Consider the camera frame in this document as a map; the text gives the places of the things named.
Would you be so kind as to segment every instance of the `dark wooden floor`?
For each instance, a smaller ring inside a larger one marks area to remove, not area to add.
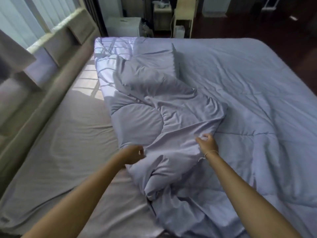
[[[155,33],[169,37],[170,32]],[[277,55],[317,95],[317,38],[312,37],[291,19],[261,15],[205,18],[197,15],[192,38],[256,38]]]

